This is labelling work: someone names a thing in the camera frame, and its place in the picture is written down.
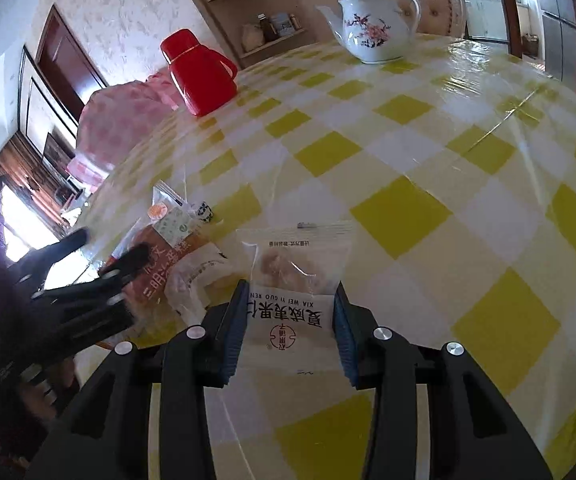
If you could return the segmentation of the left hand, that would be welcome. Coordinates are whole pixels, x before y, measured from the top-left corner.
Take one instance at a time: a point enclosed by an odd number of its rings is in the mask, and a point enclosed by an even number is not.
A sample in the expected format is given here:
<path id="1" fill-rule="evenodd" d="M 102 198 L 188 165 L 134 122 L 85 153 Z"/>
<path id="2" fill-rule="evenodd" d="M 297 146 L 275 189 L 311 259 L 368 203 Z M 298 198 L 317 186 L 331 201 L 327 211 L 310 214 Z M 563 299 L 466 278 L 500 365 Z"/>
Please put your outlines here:
<path id="1" fill-rule="evenodd" d="M 75 361 L 69 356 L 42 368 L 30 382 L 19 386 L 19 393 L 29 413 L 50 430 L 80 389 Z"/>

